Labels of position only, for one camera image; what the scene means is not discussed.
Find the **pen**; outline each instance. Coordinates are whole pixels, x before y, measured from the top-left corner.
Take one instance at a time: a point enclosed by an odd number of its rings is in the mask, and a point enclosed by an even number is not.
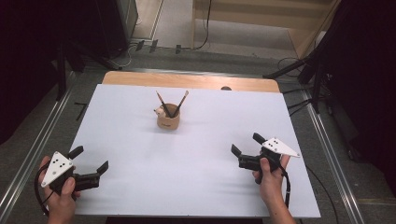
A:
[[[172,118],[172,117],[171,117],[171,113],[170,113],[169,110],[168,110],[168,107],[167,107],[166,104],[163,102],[163,98],[161,97],[161,95],[160,95],[158,92],[157,92],[157,95],[158,95],[158,98],[160,98],[161,103],[163,104],[163,109],[165,110],[166,115],[167,115],[169,118]]]
[[[183,96],[183,99],[181,99],[180,104],[178,104],[175,113],[173,114],[173,118],[177,115],[177,112],[180,110],[181,105],[183,104],[184,100],[186,99],[187,95],[189,94],[189,91],[186,91],[186,93]]]

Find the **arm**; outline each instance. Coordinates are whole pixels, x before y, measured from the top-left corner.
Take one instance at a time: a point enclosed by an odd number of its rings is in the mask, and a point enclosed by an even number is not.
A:
[[[40,167],[45,165],[48,161],[50,161],[50,157],[44,157]],[[43,181],[44,176],[45,172],[41,173],[39,177],[39,183]],[[73,177],[69,177],[66,182],[64,182],[61,195],[58,195],[55,192],[52,193],[52,190],[49,186],[44,188],[45,197],[49,197],[47,200],[49,206],[49,224],[72,223],[76,210],[76,203],[72,198],[72,193],[74,193],[75,186],[75,179]],[[75,192],[75,194],[77,197],[79,197],[79,192]]]
[[[290,156],[282,156],[280,163],[286,169]],[[274,224],[295,223],[289,209],[286,207],[282,196],[283,176],[280,169],[271,173],[269,161],[265,158],[260,159],[262,167],[262,183],[260,184],[260,195],[268,207],[271,220]],[[255,178],[260,176],[259,172],[253,172]]]

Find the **gray floor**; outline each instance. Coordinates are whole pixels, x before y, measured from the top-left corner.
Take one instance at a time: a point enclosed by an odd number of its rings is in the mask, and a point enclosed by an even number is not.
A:
[[[241,48],[235,55],[231,52],[224,53],[227,47],[219,52],[204,51],[182,51],[175,54],[173,49],[156,49],[149,53],[149,48],[144,47],[140,51],[131,49],[132,61],[123,70],[134,69],[161,69],[175,71],[195,71],[222,73],[224,76],[261,78],[263,74],[270,74],[277,70],[277,63],[282,57],[278,53],[276,57],[270,53],[257,57],[249,50]],[[127,53],[114,60],[120,64],[127,64],[130,57]],[[283,67],[293,60],[282,61]],[[54,125],[48,140],[39,153],[39,158],[43,155],[51,155],[54,150],[66,153],[74,140],[79,124],[82,119],[77,120],[81,113],[81,106],[75,103],[88,103],[91,100],[96,84],[101,83],[103,76],[107,72],[101,65],[87,60],[87,67],[84,73],[74,74],[75,85],[70,91],[70,96],[65,104],[64,111]],[[300,89],[295,76],[298,71],[293,71],[289,75],[279,78],[277,81],[282,91]],[[35,110],[25,119],[23,124],[14,135],[0,146],[3,156],[0,158],[0,191],[6,193],[8,186],[12,183],[23,164],[30,148],[35,146],[35,139],[39,135],[41,127],[44,125],[51,109],[55,106],[57,89],[48,93]],[[300,103],[304,99],[301,91],[294,91],[285,94],[287,105]],[[358,207],[364,218],[364,223],[395,223],[396,204],[394,196],[391,194],[382,174],[369,163],[356,163],[351,161],[347,155],[347,145],[340,134],[333,117],[326,113],[323,103],[320,103],[320,118],[326,128],[326,133],[332,141],[332,148],[337,156],[347,183],[351,187],[353,196],[357,199]],[[332,174],[331,166],[328,163],[324,149],[318,138],[317,130],[309,114],[309,106],[304,107],[291,117],[300,148],[304,153],[304,160],[313,173],[308,172],[312,187],[316,193],[321,218],[297,219],[300,223],[355,223],[350,221],[344,199],[340,189]],[[17,199],[12,211],[7,216],[7,211],[2,211],[1,223],[45,223],[46,218],[42,216],[39,206],[35,201],[33,192],[33,177],[35,175],[38,161],[33,161],[34,165],[27,170],[26,183],[21,183],[19,189],[10,189],[17,192]],[[105,217],[81,217],[77,216],[75,223],[105,223]]]

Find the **floor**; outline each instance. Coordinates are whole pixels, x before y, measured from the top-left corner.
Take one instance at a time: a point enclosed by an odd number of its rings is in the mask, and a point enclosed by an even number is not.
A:
[[[152,11],[158,11],[160,7],[158,4],[153,4],[154,2],[155,0],[150,2],[154,8]],[[181,55],[176,55],[172,49],[176,45],[183,47],[190,45],[190,10],[191,1],[164,0],[158,20],[155,19],[157,20],[156,24],[155,22],[152,23],[152,26],[148,28],[149,32],[132,40],[133,43],[137,43],[141,39],[145,39],[147,46],[140,51],[135,51],[135,46],[133,45],[134,47],[131,47],[128,52],[119,58],[114,59],[113,62],[125,65],[125,70],[138,68],[187,70],[239,74],[236,76],[242,76],[243,74],[246,77],[259,78],[265,73],[270,74],[275,72],[276,68],[282,68],[295,61],[295,59],[290,59],[295,58],[296,54],[285,29],[216,21],[209,22],[208,42],[202,49],[195,52],[186,51],[182,52]],[[144,12],[141,14],[141,24],[143,24]],[[196,27],[195,45],[199,46],[205,39],[204,21],[197,20]],[[150,40],[154,39],[158,39],[158,46],[163,47],[163,49],[157,48],[157,53],[149,53]],[[184,64],[175,63],[175,60],[180,59],[185,60]],[[95,84],[101,82],[101,78],[103,78],[105,73],[100,65],[91,65],[90,62],[88,62],[88,65],[83,74],[73,75],[78,82],[74,86],[74,91],[70,93],[70,103],[56,105],[64,106],[64,110],[67,113],[65,112],[57,118],[58,124],[52,127],[44,146],[40,145],[41,143],[37,143],[35,138],[40,132],[40,128],[46,123],[47,116],[43,115],[51,114],[53,95],[56,95],[56,88],[29,115],[16,134],[0,146],[0,150],[7,153],[1,162],[1,168],[4,171],[7,170],[7,174],[1,175],[0,190],[2,192],[14,190],[16,193],[11,196],[22,198],[15,202],[15,207],[12,211],[2,211],[0,223],[45,222],[46,219],[44,217],[37,217],[32,214],[37,213],[38,209],[31,208],[33,205],[30,204],[34,203],[30,203],[30,201],[34,199],[31,199],[33,191],[30,188],[22,190],[8,187],[11,179],[15,175],[19,175],[21,171],[26,172],[26,180],[25,182],[17,183],[16,186],[23,188],[26,182],[28,185],[31,184],[31,173],[34,173],[32,171],[23,171],[23,168],[25,168],[23,167],[24,163],[15,162],[14,159],[24,158],[29,152],[29,148],[38,148],[43,154],[51,153],[54,148],[60,151],[68,151],[74,134],[78,129],[80,120],[77,117],[81,112],[81,106],[72,104],[72,102],[88,103]],[[300,89],[301,86],[293,79],[298,74],[298,71],[292,71],[286,76],[279,78],[277,81],[280,89],[282,91]],[[305,91],[285,94],[285,100],[288,105],[299,103],[304,98]],[[321,111],[326,111],[326,105],[320,106]],[[395,223],[395,198],[387,189],[381,173],[371,164],[356,163],[349,159],[346,153],[345,141],[337,132],[336,122],[327,113],[321,113],[319,117],[316,117],[326,127],[324,130],[326,136],[319,141],[317,139],[317,127],[315,127],[315,122],[312,119],[315,116],[310,115],[309,108],[309,106],[305,107],[301,112],[296,113],[292,117],[292,122],[295,125],[295,132],[299,138],[301,148],[307,148],[304,156],[307,158],[306,164],[313,170],[312,175],[310,175],[311,183],[316,192],[323,218],[305,218],[297,221],[300,223],[336,223],[337,220],[339,220],[338,223]],[[75,119],[76,122],[70,124],[72,119]],[[342,174],[345,175],[346,186],[350,188],[350,192],[353,193],[353,199],[356,200],[353,203],[357,205],[358,210],[352,211],[355,215],[358,214],[356,219],[346,210],[345,197],[342,196],[344,189],[340,189],[344,186],[340,186],[334,181],[337,177],[333,175],[334,172],[329,165],[322,166],[327,163],[325,161],[329,160],[329,154],[323,152],[325,151],[323,141],[326,141],[326,138],[330,140],[333,154],[338,160]],[[316,151],[311,150],[311,148],[323,149]],[[34,167],[34,170],[35,166],[36,162],[33,161],[31,167]],[[25,217],[20,216],[23,211],[32,211],[32,213],[29,212]],[[106,219],[103,217],[77,217],[76,223],[105,223],[105,221]]]

